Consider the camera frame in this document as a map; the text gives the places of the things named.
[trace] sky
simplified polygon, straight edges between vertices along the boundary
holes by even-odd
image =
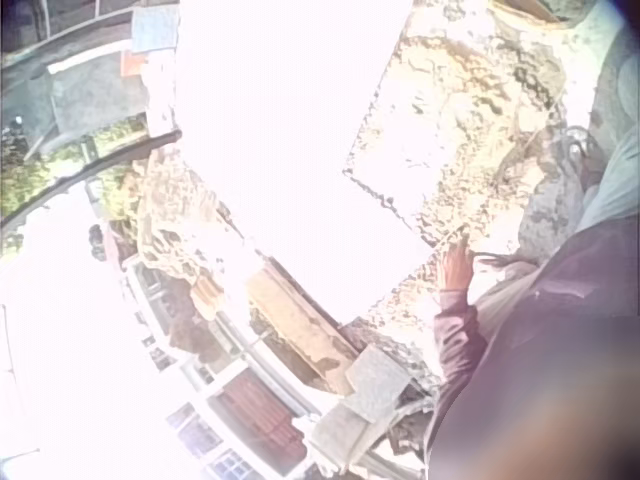
[[[76,188],[50,205],[29,217],[23,252],[0,270],[16,377],[46,478],[197,478],[155,408],[158,376],[115,272],[91,256],[86,194]],[[0,411],[0,421],[9,415]],[[12,445],[7,430],[2,455]]]

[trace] purple jacket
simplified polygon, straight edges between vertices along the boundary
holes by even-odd
[[[489,345],[467,292],[441,292],[435,335],[446,382],[427,431],[429,480],[455,476],[535,392],[566,383],[598,354],[640,348],[638,222],[609,220],[571,237]]]

